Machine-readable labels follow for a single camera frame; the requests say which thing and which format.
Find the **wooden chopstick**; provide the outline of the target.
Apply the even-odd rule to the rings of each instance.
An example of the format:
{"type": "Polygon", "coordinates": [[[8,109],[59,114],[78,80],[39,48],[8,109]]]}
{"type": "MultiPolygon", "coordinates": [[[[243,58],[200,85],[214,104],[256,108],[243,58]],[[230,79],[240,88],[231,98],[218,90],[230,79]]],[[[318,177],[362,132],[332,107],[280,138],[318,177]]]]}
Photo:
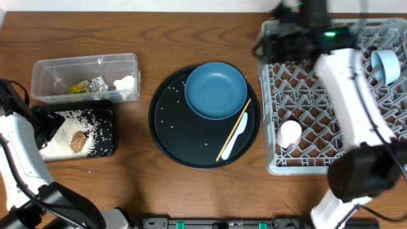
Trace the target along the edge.
{"type": "Polygon", "coordinates": [[[217,158],[216,158],[216,161],[219,161],[219,159],[221,158],[221,155],[223,154],[223,151],[225,150],[225,148],[226,148],[228,142],[230,141],[231,137],[233,136],[233,133],[235,132],[236,128],[238,127],[238,124],[240,123],[240,121],[241,121],[241,119],[242,119],[242,117],[243,117],[243,115],[244,115],[244,113],[245,113],[245,110],[247,109],[247,107],[248,107],[248,105],[250,104],[250,102],[251,102],[251,98],[249,98],[249,100],[246,102],[246,104],[245,104],[245,106],[244,106],[242,112],[240,113],[240,115],[239,115],[239,117],[238,117],[238,119],[237,119],[235,125],[233,126],[233,128],[232,128],[232,130],[231,130],[231,132],[230,132],[230,134],[229,134],[229,136],[228,136],[228,138],[226,139],[226,141],[225,141],[223,147],[221,148],[221,151],[219,152],[219,154],[218,154],[218,156],[217,156],[217,158]]]}

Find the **light blue bowl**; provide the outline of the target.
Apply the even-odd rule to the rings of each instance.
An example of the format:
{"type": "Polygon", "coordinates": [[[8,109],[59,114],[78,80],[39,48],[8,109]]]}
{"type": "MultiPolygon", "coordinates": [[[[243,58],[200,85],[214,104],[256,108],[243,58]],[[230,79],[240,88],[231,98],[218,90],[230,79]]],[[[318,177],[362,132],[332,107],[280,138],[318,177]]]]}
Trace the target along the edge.
{"type": "Polygon", "coordinates": [[[399,79],[401,67],[397,55],[392,50],[375,50],[371,53],[371,66],[378,69],[375,73],[377,82],[389,85],[399,79]]]}

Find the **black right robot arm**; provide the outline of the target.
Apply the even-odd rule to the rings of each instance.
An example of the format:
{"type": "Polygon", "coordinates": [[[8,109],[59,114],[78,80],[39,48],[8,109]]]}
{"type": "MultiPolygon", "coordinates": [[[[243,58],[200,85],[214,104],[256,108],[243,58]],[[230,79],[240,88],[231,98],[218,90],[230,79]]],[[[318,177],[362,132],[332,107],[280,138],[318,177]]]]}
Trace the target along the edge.
{"type": "Polygon", "coordinates": [[[326,87],[342,132],[345,154],[328,168],[329,189],[310,212],[312,228],[343,228],[359,209],[406,175],[406,143],[382,118],[362,70],[357,36],[335,27],[325,1],[284,3],[272,10],[276,28],[260,37],[253,53],[265,64],[311,63],[326,87]]]}

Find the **yellow foil snack wrapper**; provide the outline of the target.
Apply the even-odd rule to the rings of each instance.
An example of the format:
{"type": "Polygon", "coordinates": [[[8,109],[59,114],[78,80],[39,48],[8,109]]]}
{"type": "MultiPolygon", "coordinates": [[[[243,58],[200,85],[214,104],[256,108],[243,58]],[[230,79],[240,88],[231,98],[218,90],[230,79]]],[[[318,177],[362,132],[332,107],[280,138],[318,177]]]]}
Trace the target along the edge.
{"type": "Polygon", "coordinates": [[[105,92],[108,91],[109,87],[104,81],[102,76],[94,78],[92,80],[82,81],[77,85],[67,88],[68,94],[83,94],[91,92],[105,92]]]}

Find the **pink cup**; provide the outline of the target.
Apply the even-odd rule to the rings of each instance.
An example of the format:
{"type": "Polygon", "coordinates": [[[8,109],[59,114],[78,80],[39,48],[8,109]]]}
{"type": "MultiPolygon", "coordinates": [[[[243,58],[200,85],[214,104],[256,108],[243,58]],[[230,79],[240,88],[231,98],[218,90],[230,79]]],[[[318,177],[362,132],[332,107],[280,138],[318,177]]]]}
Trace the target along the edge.
{"type": "Polygon", "coordinates": [[[301,125],[294,120],[288,120],[282,123],[277,130],[276,142],[282,148],[287,149],[300,143],[301,134],[301,125]]]}

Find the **light blue plastic knife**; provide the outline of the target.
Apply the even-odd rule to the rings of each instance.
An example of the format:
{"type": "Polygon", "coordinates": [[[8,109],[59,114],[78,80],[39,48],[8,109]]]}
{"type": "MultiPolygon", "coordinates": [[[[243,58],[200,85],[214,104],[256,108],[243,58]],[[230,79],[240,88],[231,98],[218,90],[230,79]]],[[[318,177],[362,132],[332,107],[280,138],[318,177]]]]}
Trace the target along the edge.
{"type": "Polygon", "coordinates": [[[244,113],[241,120],[240,120],[240,123],[238,124],[238,127],[237,127],[235,133],[232,135],[229,143],[226,145],[226,148],[225,148],[225,150],[223,151],[223,153],[221,155],[221,158],[223,160],[226,160],[226,159],[229,158],[229,156],[231,154],[231,151],[233,149],[233,146],[234,146],[234,144],[235,144],[235,142],[237,140],[237,137],[240,134],[242,134],[244,132],[244,130],[245,130],[245,127],[247,125],[247,120],[248,120],[248,114],[244,113]]]}

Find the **dark blue plate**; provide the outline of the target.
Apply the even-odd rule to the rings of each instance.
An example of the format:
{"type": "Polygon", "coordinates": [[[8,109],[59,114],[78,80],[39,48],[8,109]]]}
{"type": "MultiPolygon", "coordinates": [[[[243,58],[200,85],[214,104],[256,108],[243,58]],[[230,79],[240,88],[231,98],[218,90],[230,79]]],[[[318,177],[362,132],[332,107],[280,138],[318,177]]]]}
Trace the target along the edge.
{"type": "Polygon", "coordinates": [[[184,94],[189,107],[199,116],[222,120],[236,114],[247,99],[247,83],[242,73],[229,64],[209,62],[187,77],[184,94]]]}

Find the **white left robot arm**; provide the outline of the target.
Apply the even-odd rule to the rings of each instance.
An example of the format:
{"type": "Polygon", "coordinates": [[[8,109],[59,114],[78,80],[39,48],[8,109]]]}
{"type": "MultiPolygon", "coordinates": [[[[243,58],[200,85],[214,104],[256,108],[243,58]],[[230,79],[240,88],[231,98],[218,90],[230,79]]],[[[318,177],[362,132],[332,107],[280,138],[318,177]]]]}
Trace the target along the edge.
{"type": "Polygon", "coordinates": [[[36,228],[47,213],[47,228],[130,228],[119,209],[100,212],[89,199],[54,180],[34,140],[29,121],[1,108],[1,176],[8,213],[1,228],[36,228]]]}

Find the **white napkin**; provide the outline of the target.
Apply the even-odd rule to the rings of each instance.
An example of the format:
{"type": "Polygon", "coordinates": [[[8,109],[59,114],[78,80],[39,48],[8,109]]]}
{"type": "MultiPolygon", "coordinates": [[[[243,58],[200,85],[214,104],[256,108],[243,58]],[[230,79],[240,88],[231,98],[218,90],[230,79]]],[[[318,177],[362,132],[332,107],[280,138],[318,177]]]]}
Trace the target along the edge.
{"type": "Polygon", "coordinates": [[[134,75],[128,75],[120,80],[115,80],[113,85],[116,91],[133,90],[137,87],[134,75]]]}

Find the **brown walnut cookie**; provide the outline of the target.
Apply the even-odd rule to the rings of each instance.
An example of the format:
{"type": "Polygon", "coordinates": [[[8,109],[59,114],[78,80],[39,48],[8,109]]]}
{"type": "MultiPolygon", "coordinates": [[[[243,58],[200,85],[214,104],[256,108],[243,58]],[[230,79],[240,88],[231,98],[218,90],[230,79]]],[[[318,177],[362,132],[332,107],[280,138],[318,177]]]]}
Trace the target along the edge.
{"type": "Polygon", "coordinates": [[[70,147],[75,153],[79,153],[87,140],[87,136],[85,132],[78,131],[76,132],[71,139],[70,147]]]}

